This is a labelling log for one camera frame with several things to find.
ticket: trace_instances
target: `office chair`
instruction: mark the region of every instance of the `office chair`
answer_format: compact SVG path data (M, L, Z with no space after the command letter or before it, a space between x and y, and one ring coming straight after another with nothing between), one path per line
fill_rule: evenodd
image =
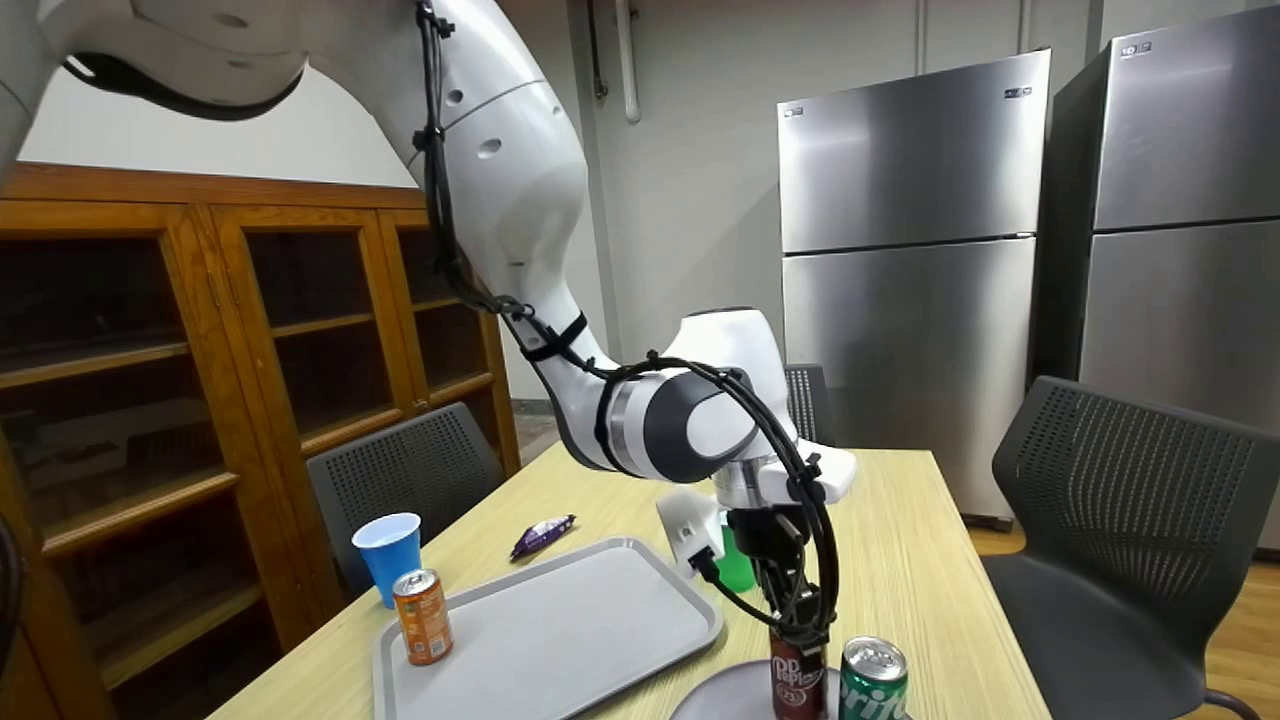
M983 564L1053 714L1255 714L1202 686L1202 642L1247 577L1280 439L1041 375L991 462L1029 546Z
M365 593L366 568L352 531L385 512L416 512L429 543L500 484L500 459L465 402L398 421L307 459L328 546L343 586Z
M830 394L820 364L786 364L786 406L801 435L830 443Z
M7 523L0 518L0 677L17 639L18 598L22 598L22 564L17 556L17 538Z

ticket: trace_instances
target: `plastic tray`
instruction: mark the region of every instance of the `plastic tray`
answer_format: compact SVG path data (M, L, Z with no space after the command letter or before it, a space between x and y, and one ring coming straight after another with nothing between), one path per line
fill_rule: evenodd
M719 612L641 538L449 595L449 625L451 650L424 666L394 620L374 637L380 720L570 714L719 637Z

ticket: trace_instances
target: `soda can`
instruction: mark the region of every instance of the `soda can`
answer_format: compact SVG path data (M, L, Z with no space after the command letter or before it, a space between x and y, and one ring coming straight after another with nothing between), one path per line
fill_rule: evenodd
M827 720L827 642L801 646L769 631L770 646L770 714L775 720Z
M903 720L907 656L878 637L856 637L840 650L840 720Z
M439 577L416 568L403 570L393 593L409 662L434 662L439 656L449 656L451 637Z

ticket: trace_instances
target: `green can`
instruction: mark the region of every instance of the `green can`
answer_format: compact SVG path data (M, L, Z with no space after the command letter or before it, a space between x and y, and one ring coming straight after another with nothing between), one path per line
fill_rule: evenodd
M840 720L903 720L907 656L878 637L856 637L840 650Z

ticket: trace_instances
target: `wooden table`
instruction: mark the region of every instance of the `wooden table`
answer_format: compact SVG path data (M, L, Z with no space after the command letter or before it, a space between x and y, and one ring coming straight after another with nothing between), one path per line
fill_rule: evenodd
M846 637L889 637L907 650L913 720L1049 714L1017 637L988 586L975 546L926 453L856 453L858 475L830 507L840 531L840 620L830 658ZM672 484L589 470L562 447L543 453L465 518L439 531L424 559L449 593L465 593L511 570L511 538L543 517L576 512L576 531L543 556L589 546L602 534L641 534L666 556L651 503ZM763 658L769 637L712 586L702 595L722 617L722 637L696 658L644 680L598 704L590 714L657 720L712 672ZM374 593L328 620L275 666L233 696L215 714L370 714L370 637L393 620Z

